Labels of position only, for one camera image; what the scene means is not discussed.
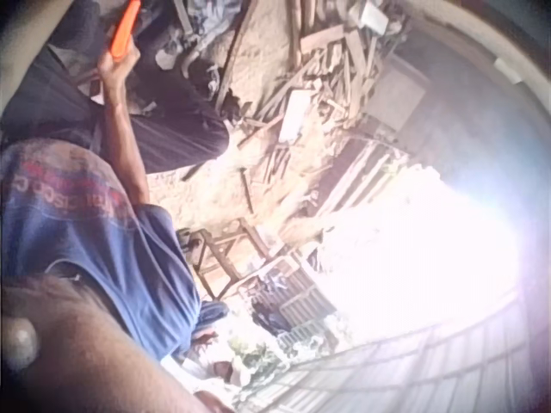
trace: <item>dark pants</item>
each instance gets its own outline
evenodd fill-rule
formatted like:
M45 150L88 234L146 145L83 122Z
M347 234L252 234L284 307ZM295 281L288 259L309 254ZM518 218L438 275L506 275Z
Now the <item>dark pants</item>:
M161 109L151 117L131 116L147 173L203 163L226 150L229 135L222 119L178 71L139 62L135 72ZM62 139L102 156L102 141L109 138L103 110L77 89L45 47L4 112L3 145L35 137Z

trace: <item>orange saw handle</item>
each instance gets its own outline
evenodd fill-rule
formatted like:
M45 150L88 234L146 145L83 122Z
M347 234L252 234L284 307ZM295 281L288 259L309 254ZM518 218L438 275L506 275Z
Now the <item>orange saw handle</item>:
M132 36L132 28L134 22L136 22L140 7L140 0L130 0L124 15L122 15L121 22L119 23L119 27L111 43L111 48L109 49L115 61L121 60L127 54L128 43L130 42L130 36Z

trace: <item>blue t-shirt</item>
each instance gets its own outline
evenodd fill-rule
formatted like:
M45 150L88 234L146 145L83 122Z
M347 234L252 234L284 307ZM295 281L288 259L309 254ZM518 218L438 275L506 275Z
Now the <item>blue t-shirt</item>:
M160 206L132 207L96 154L52 139L0 157L2 274L79 266L103 288L132 338L157 360L188 348L199 294Z

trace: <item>orange handle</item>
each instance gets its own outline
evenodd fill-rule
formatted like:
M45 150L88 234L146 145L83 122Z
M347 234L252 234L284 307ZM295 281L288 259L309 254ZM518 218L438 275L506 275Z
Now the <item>orange handle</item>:
M130 41L130 36L132 36L132 28L140 7L140 0L130 0L124 15L122 15L121 22L119 23L119 27L111 43L111 48L109 49L114 60L121 60L127 54L128 42Z

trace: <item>corrugated metal roof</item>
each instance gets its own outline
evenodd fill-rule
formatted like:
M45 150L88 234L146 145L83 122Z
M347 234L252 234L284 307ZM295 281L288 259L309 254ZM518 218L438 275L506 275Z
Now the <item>corrugated metal roof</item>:
M523 303L299 364L239 412L516 412L534 394Z

